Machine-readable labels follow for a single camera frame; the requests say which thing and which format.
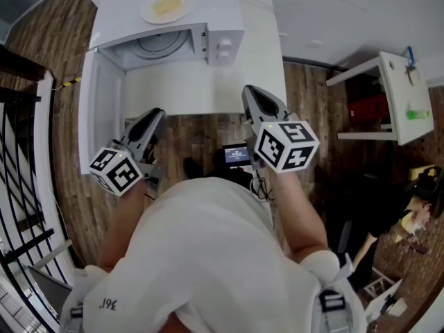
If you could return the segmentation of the yellow box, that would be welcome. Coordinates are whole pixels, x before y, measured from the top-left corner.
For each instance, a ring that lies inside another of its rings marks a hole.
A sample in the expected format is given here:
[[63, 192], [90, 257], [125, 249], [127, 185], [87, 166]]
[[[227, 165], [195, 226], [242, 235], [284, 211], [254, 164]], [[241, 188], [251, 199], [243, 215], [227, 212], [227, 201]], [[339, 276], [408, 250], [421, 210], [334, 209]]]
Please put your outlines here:
[[427, 165], [427, 166], [421, 166], [421, 167], [416, 167], [416, 168], [410, 169], [408, 180], [410, 180], [410, 181], [416, 180], [417, 178], [419, 178], [421, 173], [428, 170], [429, 168], [431, 168], [431, 170], [429, 170], [428, 174], [430, 176], [435, 176], [436, 170], [434, 169], [434, 165], [431, 164], [431, 165]]

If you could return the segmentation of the grey top table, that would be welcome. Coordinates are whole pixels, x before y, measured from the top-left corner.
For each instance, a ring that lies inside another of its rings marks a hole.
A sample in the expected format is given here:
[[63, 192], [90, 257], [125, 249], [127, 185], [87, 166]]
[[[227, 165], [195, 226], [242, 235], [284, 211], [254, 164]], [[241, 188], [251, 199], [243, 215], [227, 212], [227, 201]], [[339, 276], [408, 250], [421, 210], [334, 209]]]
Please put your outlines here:
[[60, 244], [57, 248], [45, 255], [36, 264], [28, 267], [28, 271], [34, 279], [34, 282], [52, 310], [57, 314], [57, 318], [59, 318], [62, 313], [62, 307], [70, 294], [72, 287], [65, 284], [63, 281], [57, 280], [53, 276], [44, 273], [42, 268], [49, 262], [54, 261], [60, 253], [67, 250], [71, 245], [72, 240], [66, 240], [63, 244]]

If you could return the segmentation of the small white table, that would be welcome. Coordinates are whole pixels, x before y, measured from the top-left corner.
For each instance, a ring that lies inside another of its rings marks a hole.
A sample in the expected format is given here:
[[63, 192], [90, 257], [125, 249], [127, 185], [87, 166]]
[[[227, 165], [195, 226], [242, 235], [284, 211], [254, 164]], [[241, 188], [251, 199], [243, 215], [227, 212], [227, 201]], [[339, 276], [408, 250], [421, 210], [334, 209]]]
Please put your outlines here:
[[386, 92], [391, 127], [363, 133], [339, 133], [338, 139], [393, 141], [407, 144], [434, 129], [427, 81], [418, 62], [380, 51], [378, 56], [325, 81], [330, 87], [378, 69]]

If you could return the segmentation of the glass turntable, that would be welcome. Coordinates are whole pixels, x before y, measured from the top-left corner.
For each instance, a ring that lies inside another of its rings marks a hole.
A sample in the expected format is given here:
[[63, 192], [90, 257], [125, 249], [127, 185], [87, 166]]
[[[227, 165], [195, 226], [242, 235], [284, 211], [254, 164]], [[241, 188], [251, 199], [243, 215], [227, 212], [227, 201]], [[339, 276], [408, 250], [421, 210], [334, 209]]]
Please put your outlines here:
[[172, 31], [139, 38], [133, 44], [133, 53], [146, 60], [159, 60], [177, 52], [185, 45], [188, 30]]

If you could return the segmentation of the person's left forearm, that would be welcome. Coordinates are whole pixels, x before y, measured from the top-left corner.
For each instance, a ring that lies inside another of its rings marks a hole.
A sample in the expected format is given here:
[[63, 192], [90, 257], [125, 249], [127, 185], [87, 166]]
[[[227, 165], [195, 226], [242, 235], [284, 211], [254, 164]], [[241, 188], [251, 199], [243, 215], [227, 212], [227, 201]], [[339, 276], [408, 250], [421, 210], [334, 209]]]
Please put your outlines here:
[[131, 237], [145, 210], [146, 183], [140, 180], [119, 197], [103, 238], [98, 267], [110, 273], [128, 249]]

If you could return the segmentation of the red box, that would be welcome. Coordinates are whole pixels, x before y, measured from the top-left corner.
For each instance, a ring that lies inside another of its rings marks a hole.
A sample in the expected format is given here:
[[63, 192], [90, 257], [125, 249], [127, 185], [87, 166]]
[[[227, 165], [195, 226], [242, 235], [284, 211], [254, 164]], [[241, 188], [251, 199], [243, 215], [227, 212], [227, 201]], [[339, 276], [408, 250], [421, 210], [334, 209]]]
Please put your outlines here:
[[378, 94], [348, 104], [351, 121], [370, 121], [389, 117], [389, 105], [385, 94]]

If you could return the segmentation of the small black screen device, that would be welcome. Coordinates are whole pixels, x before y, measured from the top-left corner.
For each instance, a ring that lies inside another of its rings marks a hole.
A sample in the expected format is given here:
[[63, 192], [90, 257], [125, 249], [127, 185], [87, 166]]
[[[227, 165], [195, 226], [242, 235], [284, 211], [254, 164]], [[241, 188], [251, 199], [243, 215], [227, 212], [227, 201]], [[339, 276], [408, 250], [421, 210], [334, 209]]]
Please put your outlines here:
[[225, 164], [228, 167], [242, 167], [251, 164], [247, 143], [224, 145], [222, 149]]

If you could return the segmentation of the person's white shirt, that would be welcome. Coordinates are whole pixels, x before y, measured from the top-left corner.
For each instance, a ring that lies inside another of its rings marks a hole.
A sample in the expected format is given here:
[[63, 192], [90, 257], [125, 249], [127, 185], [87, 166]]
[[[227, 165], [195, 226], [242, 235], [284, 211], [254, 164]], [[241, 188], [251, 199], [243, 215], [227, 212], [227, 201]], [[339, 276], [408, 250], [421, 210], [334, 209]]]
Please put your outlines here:
[[330, 249], [293, 261], [244, 187], [186, 180], [145, 207], [110, 273], [77, 271], [60, 331], [366, 333], [351, 272]]

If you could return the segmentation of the person's left black shoe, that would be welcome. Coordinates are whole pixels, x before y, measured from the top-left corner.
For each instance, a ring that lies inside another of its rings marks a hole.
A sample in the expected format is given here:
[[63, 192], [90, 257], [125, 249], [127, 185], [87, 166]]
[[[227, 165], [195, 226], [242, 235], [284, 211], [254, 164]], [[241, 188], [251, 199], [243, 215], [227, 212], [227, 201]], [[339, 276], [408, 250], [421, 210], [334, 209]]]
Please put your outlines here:
[[203, 177], [203, 168], [192, 157], [186, 157], [183, 160], [183, 169], [187, 179], [196, 179]]

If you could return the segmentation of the yellow black striped tape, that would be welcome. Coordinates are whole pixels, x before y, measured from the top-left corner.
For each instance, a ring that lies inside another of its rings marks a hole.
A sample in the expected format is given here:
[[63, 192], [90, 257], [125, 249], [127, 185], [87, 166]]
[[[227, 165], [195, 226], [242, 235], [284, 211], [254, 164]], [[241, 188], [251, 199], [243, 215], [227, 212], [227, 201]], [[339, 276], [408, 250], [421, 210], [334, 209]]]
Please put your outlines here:
[[61, 86], [59, 86], [57, 89], [64, 89], [64, 88], [70, 87], [70, 86], [72, 86], [72, 85], [74, 85], [74, 84], [76, 84], [76, 83], [79, 83], [81, 80], [82, 80], [81, 77], [77, 77], [77, 78], [72, 79], [72, 80], [70, 80], [70, 81], [64, 82], [64, 83], [61, 84]]

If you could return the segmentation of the white microwave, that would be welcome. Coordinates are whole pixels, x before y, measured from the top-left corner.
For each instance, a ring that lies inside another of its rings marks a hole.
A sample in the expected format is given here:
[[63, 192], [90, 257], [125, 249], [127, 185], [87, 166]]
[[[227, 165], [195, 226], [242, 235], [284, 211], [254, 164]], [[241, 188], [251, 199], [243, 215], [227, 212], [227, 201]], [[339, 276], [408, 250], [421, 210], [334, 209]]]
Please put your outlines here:
[[[204, 60], [211, 67], [230, 66], [244, 36], [239, 0], [192, 0], [188, 15], [170, 24], [149, 24], [140, 16], [143, 0], [101, 0], [85, 55], [78, 109], [81, 173], [100, 147], [118, 138], [126, 75], [134, 69], [185, 60]], [[188, 30], [189, 39], [169, 57], [146, 60], [133, 53], [139, 38]]]

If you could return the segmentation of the person's right forearm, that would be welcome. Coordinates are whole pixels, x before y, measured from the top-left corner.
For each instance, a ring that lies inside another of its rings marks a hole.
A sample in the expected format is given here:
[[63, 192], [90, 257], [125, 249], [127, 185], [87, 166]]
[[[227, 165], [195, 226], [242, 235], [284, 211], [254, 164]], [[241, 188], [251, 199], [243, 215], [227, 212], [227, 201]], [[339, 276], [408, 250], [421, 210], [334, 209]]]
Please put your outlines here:
[[291, 258], [300, 263], [309, 255], [327, 250], [323, 222], [295, 173], [269, 173], [275, 203]]

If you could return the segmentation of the pale yellow shredded food pile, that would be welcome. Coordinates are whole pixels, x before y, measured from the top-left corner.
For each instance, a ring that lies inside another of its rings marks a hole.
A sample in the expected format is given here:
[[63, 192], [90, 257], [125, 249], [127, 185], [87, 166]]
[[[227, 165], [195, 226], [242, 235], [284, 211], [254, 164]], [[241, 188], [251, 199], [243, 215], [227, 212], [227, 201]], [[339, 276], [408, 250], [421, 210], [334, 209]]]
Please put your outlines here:
[[181, 10], [182, 6], [183, 0], [155, 0], [151, 4], [152, 10], [157, 16], [174, 14]]

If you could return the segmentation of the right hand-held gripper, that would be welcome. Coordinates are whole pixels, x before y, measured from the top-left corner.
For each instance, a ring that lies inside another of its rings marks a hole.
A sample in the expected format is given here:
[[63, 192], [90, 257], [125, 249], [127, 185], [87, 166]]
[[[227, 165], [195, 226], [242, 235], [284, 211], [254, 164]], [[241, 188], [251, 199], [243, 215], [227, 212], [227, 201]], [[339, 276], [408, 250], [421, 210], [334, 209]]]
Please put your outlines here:
[[245, 116], [253, 135], [246, 139], [252, 167], [269, 166], [276, 173], [306, 169], [319, 147], [319, 140], [306, 121], [289, 113], [286, 103], [254, 85], [242, 90]]

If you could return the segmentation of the white plate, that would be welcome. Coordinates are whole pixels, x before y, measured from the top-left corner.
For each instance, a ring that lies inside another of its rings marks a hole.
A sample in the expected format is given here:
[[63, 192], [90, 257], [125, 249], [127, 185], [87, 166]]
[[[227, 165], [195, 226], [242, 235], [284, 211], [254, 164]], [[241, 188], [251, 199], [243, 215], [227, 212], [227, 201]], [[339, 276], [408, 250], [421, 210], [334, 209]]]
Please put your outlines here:
[[183, 0], [183, 6], [181, 10], [177, 11], [174, 14], [157, 16], [151, 8], [151, 4], [154, 1], [155, 0], [143, 0], [140, 6], [140, 16], [145, 22], [149, 24], [170, 24], [172, 22], [178, 21], [179, 19], [182, 19], [192, 10], [192, 0]]

